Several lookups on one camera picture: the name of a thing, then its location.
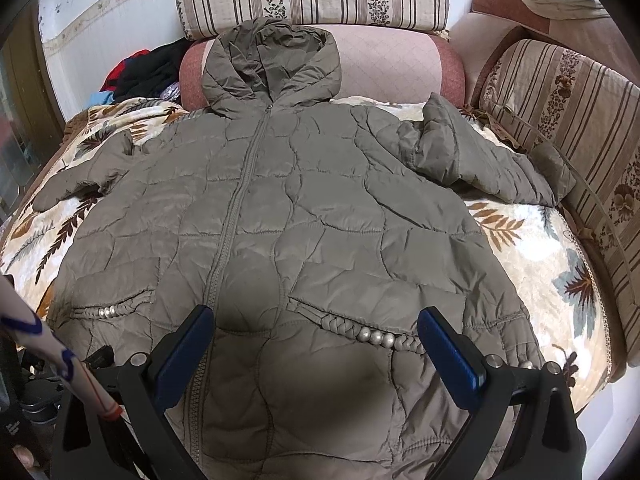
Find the olive quilted hooded jacket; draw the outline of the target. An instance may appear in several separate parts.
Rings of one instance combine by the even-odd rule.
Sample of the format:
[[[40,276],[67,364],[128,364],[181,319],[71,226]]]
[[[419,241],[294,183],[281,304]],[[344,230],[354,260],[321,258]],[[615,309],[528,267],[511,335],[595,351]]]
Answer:
[[[442,96],[418,122],[338,104],[325,30],[256,18],[209,51],[205,110],[114,133],[47,180],[45,212],[96,192],[48,320],[81,356],[151,351],[202,304],[215,335],[169,417],[209,479],[526,477],[522,408],[471,422],[418,336],[434,307],[506,366],[544,366],[516,288],[464,201],[555,207],[574,178]]]

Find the leaf pattern beige blanket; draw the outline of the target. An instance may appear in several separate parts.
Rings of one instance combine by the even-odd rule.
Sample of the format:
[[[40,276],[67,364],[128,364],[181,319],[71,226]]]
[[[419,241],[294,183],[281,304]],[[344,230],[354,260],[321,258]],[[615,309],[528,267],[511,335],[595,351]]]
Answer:
[[[142,99],[88,110],[78,135],[58,156],[36,195],[50,177],[89,159],[112,134],[128,131],[135,144],[143,144],[196,113]],[[423,117],[416,107],[390,113],[412,122]],[[490,130],[466,120],[499,145]],[[99,200],[100,194],[93,192],[45,212],[35,211],[31,200],[6,234],[1,269],[14,277],[18,292],[48,323],[58,269],[81,222]],[[551,207],[510,205],[473,193],[465,194],[464,201],[523,301],[544,361],[577,359],[580,369],[570,380],[574,404],[582,408],[605,382],[610,364],[602,301],[593,289],[584,251],[562,214]]]

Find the pink quilted sofa cushion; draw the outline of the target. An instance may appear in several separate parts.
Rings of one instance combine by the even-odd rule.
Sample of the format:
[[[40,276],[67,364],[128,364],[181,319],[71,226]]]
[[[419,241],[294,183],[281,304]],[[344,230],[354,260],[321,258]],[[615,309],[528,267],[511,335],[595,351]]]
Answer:
[[[464,103],[465,76],[447,41],[381,26],[314,28],[255,18],[186,51],[181,105],[221,117],[282,118],[333,110],[342,96],[386,104]]]

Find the striped floral side cushion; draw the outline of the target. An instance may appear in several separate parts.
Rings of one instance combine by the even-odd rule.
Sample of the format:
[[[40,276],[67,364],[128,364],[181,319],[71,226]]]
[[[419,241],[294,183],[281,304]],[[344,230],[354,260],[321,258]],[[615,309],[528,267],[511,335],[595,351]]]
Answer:
[[[598,246],[627,362],[638,365],[638,86],[578,52],[525,39],[492,66],[477,105],[523,148],[552,143],[574,171],[566,201]]]

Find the pile of dark clothes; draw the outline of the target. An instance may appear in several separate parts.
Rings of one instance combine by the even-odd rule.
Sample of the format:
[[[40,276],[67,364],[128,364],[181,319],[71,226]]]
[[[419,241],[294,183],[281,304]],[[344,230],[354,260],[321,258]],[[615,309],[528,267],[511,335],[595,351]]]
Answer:
[[[119,103],[132,98],[180,101],[179,70],[191,47],[181,38],[153,50],[142,49],[121,60],[106,76],[86,107]]]

